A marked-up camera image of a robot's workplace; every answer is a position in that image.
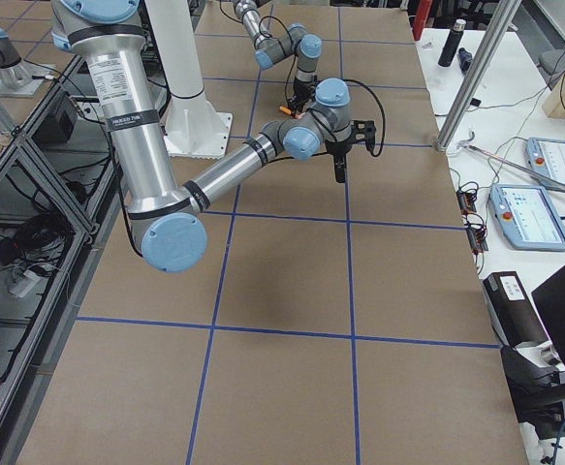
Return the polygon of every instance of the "cardboard work surface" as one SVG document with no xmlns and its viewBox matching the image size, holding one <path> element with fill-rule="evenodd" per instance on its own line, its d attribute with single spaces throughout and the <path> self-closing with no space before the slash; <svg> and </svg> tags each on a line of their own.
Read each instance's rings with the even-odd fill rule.
<svg viewBox="0 0 565 465">
<path fill-rule="evenodd" d="M 201 215 L 208 250 L 179 275 L 119 220 L 17 463 L 527 463 L 406 14 L 262 14 L 323 38 L 320 78 L 377 93 L 382 156 L 355 147 L 346 185 L 329 156 L 265 167 Z M 231 149 L 283 117 L 290 62 L 259 72 L 217 3 L 196 39 Z M 173 160 L 180 182 L 210 163 Z"/>
</svg>

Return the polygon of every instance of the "blue tape line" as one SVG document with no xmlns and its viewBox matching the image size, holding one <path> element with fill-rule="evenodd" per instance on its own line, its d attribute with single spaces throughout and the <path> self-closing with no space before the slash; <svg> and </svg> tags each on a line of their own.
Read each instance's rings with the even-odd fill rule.
<svg viewBox="0 0 565 465">
<path fill-rule="evenodd" d="M 332 332 L 314 332 L 314 331 L 293 331 L 287 329 L 270 329 L 258 327 L 243 327 L 243 326 L 216 326 L 216 330 L 230 331 L 230 332 L 251 332 L 257 334 L 276 334 L 282 336 L 303 336 L 303 337 L 321 337 L 326 339 L 345 339 L 351 340 L 348 334 L 335 334 Z"/>
<path fill-rule="evenodd" d="M 416 225 L 413 223 L 385 223 L 366 220 L 351 220 L 350 223 L 354 225 L 396 226 L 400 228 L 421 228 L 425 230 L 465 231 L 465 228 L 463 226 Z"/>
<path fill-rule="evenodd" d="M 29 51 L 28 54 L 26 55 L 26 59 L 28 59 L 28 58 L 30 57 L 30 55 L 32 55 L 32 54 L 34 53 L 34 51 L 37 49 L 37 47 L 38 47 L 40 44 L 48 44 L 48 42 L 44 42 L 44 39 L 45 39 L 45 37 L 47 37 L 47 36 L 49 36 L 49 35 L 51 35 L 51 29 L 49 29 L 49 30 L 46 32 L 46 34 L 41 38 L 41 41 L 40 41 L 40 42 L 38 42 L 35 46 L 33 46 L 33 47 L 30 49 L 30 51 Z"/>
<path fill-rule="evenodd" d="M 24 21 L 43 21 L 43 22 L 47 22 L 48 19 L 41 19 L 39 17 L 0 17 L 0 21 L 17 21 L 18 19 L 23 19 Z"/>
<path fill-rule="evenodd" d="M 230 82 L 258 82 L 256 79 L 245 79 L 242 77 L 203 77 L 203 80 L 225 80 Z"/>
<path fill-rule="evenodd" d="M 135 320 L 135 319 L 123 319 L 123 318 L 83 317 L 83 316 L 76 317 L 76 320 L 79 322 L 111 323 L 111 324 L 119 324 L 119 325 L 169 326 L 169 327 L 185 327 L 189 329 L 215 329 L 215 330 L 228 331 L 228 332 L 254 332 L 261 334 L 279 334 L 284 336 L 320 337 L 325 339 L 346 339 L 346 340 L 352 339 L 351 334 L 270 329 L 270 328 L 258 328 L 258 327 L 247 327 L 247 326 L 203 325 L 197 323 L 165 322 L 159 320 Z M 420 346 L 462 347 L 462 348 L 471 348 L 471 349 L 499 349 L 498 344 L 487 344 L 482 342 L 438 341 L 432 339 L 410 339 L 403 337 L 370 336 L 370 335 L 361 335 L 361 334 L 356 334 L 355 339 L 358 341 L 387 342 L 394 344 L 410 344 L 410 345 L 420 345 Z"/>
<path fill-rule="evenodd" d="M 265 218 L 271 220 L 295 220 L 295 221 L 317 221 L 321 223 L 346 223 L 347 220 L 335 219 L 335 218 L 310 218 L 303 216 L 281 216 L 281 215 L 266 215 L 261 213 L 240 213 L 238 212 L 236 216 L 242 216 L 244 218 Z"/>
<path fill-rule="evenodd" d="M 11 29 L 13 26 L 15 26 L 15 25 L 17 24 L 17 22 L 18 22 L 20 19 L 22 19 L 23 16 L 24 16 L 26 13 L 28 13 L 32 7 L 35 6 L 36 3 L 37 3 L 37 2 L 30 2 L 30 5 L 28 6 L 28 8 L 26 8 L 26 9 L 23 11 L 23 13 L 22 13 L 21 15 L 19 15 L 18 17 L 15 18 L 15 22 L 14 22 L 13 24 L 11 24 L 9 27 L 7 27 L 6 31 L 8 32 L 9 29 Z"/>
<path fill-rule="evenodd" d="M 282 215 L 267 215 L 264 213 L 230 213 L 225 211 L 205 210 L 203 214 L 208 215 L 234 215 L 245 218 L 262 218 L 266 220 L 293 220 L 293 221 L 316 221 L 321 223 L 349 223 L 351 225 L 368 225 L 368 226 L 386 226 L 396 228 L 421 228 L 426 230 L 446 230 L 446 231 L 465 231 L 463 226 L 441 226 L 441 225 L 417 225 L 414 223 L 394 223 L 394 222 L 381 222 L 381 221 L 368 221 L 368 220 L 346 220 L 336 218 L 312 218 L 309 216 L 282 216 Z"/>
<path fill-rule="evenodd" d="M 267 79 L 267 78 L 260 78 L 260 79 L 246 79 L 242 77 L 203 77 L 203 80 L 221 80 L 221 81 L 229 81 L 229 82 L 263 82 L 266 84 L 286 84 L 284 80 L 276 80 L 276 79 Z M 349 87 L 359 87 L 358 85 L 348 82 L 347 85 Z M 427 90 L 426 87 L 419 87 L 419 86 L 411 86 L 411 85 L 385 85 L 385 84 L 367 84 L 371 88 L 375 89 L 392 89 L 392 90 Z"/>
<path fill-rule="evenodd" d="M 344 67 L 342 66 L 342 13 L 338 7 L 338 53 L 340 54 L 340 78 L 344 79 Z"/>
<path fill-rule="evenodd" d="M 338 47 L 340 52 L 340 77 L 344 78 L 342 62 L 342 11 L 338 7 Z M 356 344 L 356 309 L 353 283 L 353 245 L 351 240 L 351 201 L 349 194 L 349 173 L 344 183 L 345 223 L 347 228 L 347 272 L 349 275 L 349 320 L 351 329 L 351 371 L 353 379 L 353 419 L 355 432 L 356 465 L 361 465 L 360 436 L 360 391 L 358 384 L 358 350 Z"/>
<path fill-rule="evenodd" d="M 239 34 L 205 34 L 202 32 L 194 33 L 198 37 L 220 37 L 220 38 L 232 38 L 232 39 L 249 39 Z M 389 42 L 389 41 L 352 41 L 352 40 L 339 40 L 339 39 L 321 39 L 323 42 L 334 42 L 334 43 L 349 43 L 349 44 L 379 44 L 384 46 L 414 46 L 412 42 Z"/>
<path fill-rule="evenodd" d="M 199 325 L 197 323 L 180 323 L 180 322 L 163 322 L 151 320 L 133 320 L 122 318 L 108 318 L 108 317 L 83 317 L 76 318 L 79 322 L 94 322 L 94 323 L 119 323 L 124 325 L 142 325 L 142 326 L 171 326 L 171 327 L 187 327 L 190 329 L 211 329 L 210 325 Z"/>
<path fill-rule="evenodd" d="M 261 70 L 258 73 L 258 79 L 261 78 Z M 250 134 L 252 129 L 252 121 L 254 120 L 254 112 L 256 109 L 256 102 L 259 93 L 259 83 L 257 82 L 256 88 L 254 89 L 254 99 L 252 100 L 252 108 L 250 110 L 250 122 L 248 124 L 248 134 Z M 187 457 L 185 458 L 185 465 L 191 465 L 192 457 L 194 455 L 194 445 L 196 444 L 196 434 L 198 432 L 198 421 L 200 419 L 200 412 L 201 407 L 203 404 L 203 396 L 204 396 L 204 385 L 206 384 L 206 374 L 208 372 L 208 367 L 210 363 L 211 357 L 211 349 L 213 347 L 213 336 L 215 334 L 215 326 L 217 323 L 217 315 L 219 313 L 220 302 L 222 300 L 222 291 L 224 289 L 224 280 L 226 278 L 226 268 L 228 266 L 228 257 L 231 252 L 231 246 L 233 243 L 233 231 L 235 229 L 235 219 L 236 219 L 236 208 L 239 203 L 239 197 L 241 194 L 241 186 L 236 187 L 235 192 L 235 203 L 233 204 L 233 214 L 231 216 L 231 224 L 229 225 L 228 229 L 228 236 L 226 239 L 226 251 L 224 252 L 224 260 L 222 262 L 222 270 L 220 272 L 220 282 L 217 288 L 217 295 L 215 297 L 215 308 L 213 310 L 213 319 L 211 321 L 211 330 L 209 331 L 208 342 L 206 344 L 206 353 L 204 355 L 204 363 L 203 363 L 203 374 L 201 376 L 201 384 L 198 391 L 198 399 L 196 401 L 196 410 L 194 412 L 194 420 L 192 422 L 192 432 L 189 438 L 189 447 L 187 450 Z"/>
<path fill-rule="evenodd" d="M 412 344 L 417 346 L 445 346 L 445 347 L 465 347 L 471 349 L 499 349 L 498 344 L 484 344 L 481 342 L 433 341 L 430 339 L 406 339 L 400 337 L 380 337 L 380 336 L 356 336 L 356 339 L 360 341 L 392 342 L 396 344 Z"/>
<path fill-rule="evenodd" d="M 352 41 L 352 40 L 343 40 L 340 41 L 344 44 L 380 44 L 386 46 L 414 46 L 413 42 L 388 42 L 388 41 Z"/>
</svg>

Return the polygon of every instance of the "white desk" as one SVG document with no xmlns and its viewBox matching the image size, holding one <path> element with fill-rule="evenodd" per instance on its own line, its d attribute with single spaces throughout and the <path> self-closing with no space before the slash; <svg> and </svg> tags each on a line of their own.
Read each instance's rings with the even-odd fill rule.
<svg viewBox="0 0 565 465">
<path fill-rule="evenodd" d="M 465 47 L 475 55 L 483 34 L 482 31 L 465 31 L 460 47 Z M 456 57 L 450 68 L 442 68 L 437 64 L 447 36 L 448 30 L 425 29 L 422 38 L 417 42 L 418 54 L 435 114 L 448 112 L 463 81 Z M 534 95 L 544 86 L 545 82 L 517 35 L 509 32 L 496 51 L 475 97 L 482 101 L 482 107 L 513 104 Z M 537 98 L 533 98 L 512 108 L 477 109 L 465 114 L 448 150 L 450 167 L 460 173 L 461 184 L 476 181 L 480 186 L 489 186 L 493 178 L 493 172 L 485 157 L 469 151 L 455 152 L 456 143 L 459 140 L 468 139 L 470 130 L 476 134 L 475 145 L 494 152 L 504 141 L 518 134 L 519 128 L 531 111 L 529 119 L 518 134 L 520 137 L 565 140 L 565 120 L 549 119 L 543 113 L 542 104 L 548 94 L 548 90 L 540 94 L 536 107 Z M 444 120 L 445 117 L 437 117 L 440 127 Z M 501 155 L 506 153 L 509 145 L 510 143 L 500 150 Z M 523 140 L 513 142 L 508 160 L 527 166 Z M 453 180 L 456 184 L 456 174 L 453 174 Z M 504 166 L 500 172 L 500 182 L 536 184 L 534 179 L 527 174 L 507 166 Z M 564 216 L 565 194 L 551 192 L 550 196 L 560 215 Z M 484 279 L 494 271 L 514 270 L 518 273 L 525 289 L 531 293 L 565 264 L 565 252 L 513 250 L 507 244 L 495 218 L 487 217 L 487 198 L 488 189 L 482 189 L 478 195 L 477 208 L 487 220 L 488 252 L 484 255 L 485 265 L 480 277 Z M 543 441 L 543 445 L 546 454 L 550 455 L 552 453 L 550 441 Z M 562 445 L 564 449 L 558 454 L 558 463 L 565 465 L 565 439 Z M 539 462 L 530 461 L 530 463 L 536 465 Z"/>
</svg>

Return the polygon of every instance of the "metal rack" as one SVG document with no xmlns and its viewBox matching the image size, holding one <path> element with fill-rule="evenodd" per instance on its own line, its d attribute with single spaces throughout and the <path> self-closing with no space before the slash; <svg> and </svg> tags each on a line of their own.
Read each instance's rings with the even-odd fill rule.
<svg viewBox="0 0 565 465">
<path fill-rule="evenodd" d="M 61 79 L 75 73 L 81 64 L 80 59 L 74 59 L 61 75 Z M 53 206 L 67 218 L 74 232 L 68 249 L 62 255 L 59 268 L 50 277 L 45 278 L 42 295 L 16 299 L 8 295 L 4 289 L 5 278 L 0 275 L 0 288 L 3 291 L 0 292 L 0 370 L 11 358 L 9 351 L 18 346 L 18 351 L 13 355 L 11 366 L 7 370 L 8 376 L 0 384 L 0 434 L 3 434 L 2 430 L 8 427 L 4 424 L 5 418 L 14 415 L 12 403 L 21 388 L 22 380 L 31 370 L 34 372 L 30 363 L 33 357 L 37 357 L 35 354 L 39 351 L 42 339 L 48 337 L 48 334 L 54 335 L 56 331 L 68 331 L 70 328 L 59 322 L 68 321 L 69 312 L 74 311 L 73 305 L 69 302 L 74 296 L 74 288 L 78 285 L 80 275 L 86 270 L 86 259 L 90 254 L 90 248 L 86 247 L 86 244 L 92 242 L 94 234 L 99 229 L 100 215 L 111 216 L 111 211 L 103 207 L 104 202 L 108 202 L 110 198 L 108 193 L 113 179 L 113 171 L 107 169 L 110 163 L 107 163 L 106 168 L 101 172 L 93 174 L 98 174 L 100 179 L 86 205 L 78 202 L 59 174 L 59 171 L 68 168 L 70 163 L 82 164 L 82 161 L 85 163 L 86 156 L 108 157 L 105 140 L 105 152 L 102 145 L 102 148 L 92 153 L 83 153 L 77 147 L 68 146 L 44 152 L 32 140 L 32 135 L 50 112 L 53 102 L 64 92 L 62 83 L 54 84 L 21 126 L 16 124 L 0 103 L 0 129 L 11 136 L 10 143 L 0 154 L 0 228 L 14 228 L 22 222 L 22 217 L 30 216 L 29 208 L 26 209 L 27 205 L 21 203 L 22 198 L 11 197 L 9 190 L 5 188 L 7 173 L 15 172 L 14 176 L 22 182 L 26 178 L 33 180 L 37 189 L 51 199 Z M 85 133 L 89 131 L 82 127 L 85 126 L 83 124 L 76 126 L 79 131 L 83 131 L 78 137 L 84 138 Z"/>
</svg>

